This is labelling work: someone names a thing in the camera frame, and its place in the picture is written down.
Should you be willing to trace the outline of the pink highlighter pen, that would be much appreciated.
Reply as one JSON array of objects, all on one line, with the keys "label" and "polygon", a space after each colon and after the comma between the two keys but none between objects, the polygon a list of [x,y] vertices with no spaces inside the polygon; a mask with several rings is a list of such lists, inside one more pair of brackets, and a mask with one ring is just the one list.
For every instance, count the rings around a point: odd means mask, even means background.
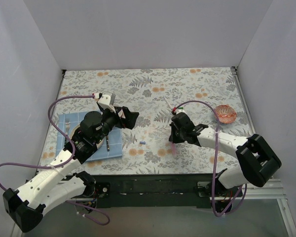
[{"label": "pink highlighter pen", "polygon": [[175,143],[171,143],[171,153],[172,153],[172,156],[174,158],[177,157],[177,150],[176,150],[176,144]]}]

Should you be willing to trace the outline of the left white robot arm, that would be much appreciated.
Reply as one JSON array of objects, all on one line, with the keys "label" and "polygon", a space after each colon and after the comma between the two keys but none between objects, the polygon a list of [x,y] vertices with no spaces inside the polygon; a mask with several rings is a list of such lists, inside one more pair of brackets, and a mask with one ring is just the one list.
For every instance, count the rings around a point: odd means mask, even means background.
[{"label": "left white robot arm", "polygon": [[61,181],[98,150],[114,127],[133,129],[138,116],[138,112],[127,107],[88,112],[50,169],[41,171],[16,190],[7,189],[3,193],[4,207],[21,231],[31,231],[47,212],[75,196],[93,196],[96,181],[85,171],[75,173],[65,183]]}]

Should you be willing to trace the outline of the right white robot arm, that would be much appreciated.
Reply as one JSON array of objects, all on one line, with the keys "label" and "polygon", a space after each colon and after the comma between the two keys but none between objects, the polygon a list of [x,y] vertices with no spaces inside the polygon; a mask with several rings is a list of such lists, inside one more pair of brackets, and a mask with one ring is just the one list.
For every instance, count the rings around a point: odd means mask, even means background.
[{"label": "right white robot arm", "polygon": [[266,140],[258,134],[251,137],[218,133],[204,124],[195,125],[187,114],[177,113],[171,118],[169,141],[189,143],[199,147],[218,149],[238,160],[238,166],[216,173],[204,192],[216,196],[227,195],[231,189],[245,184],[263,187],[282,166]]}]

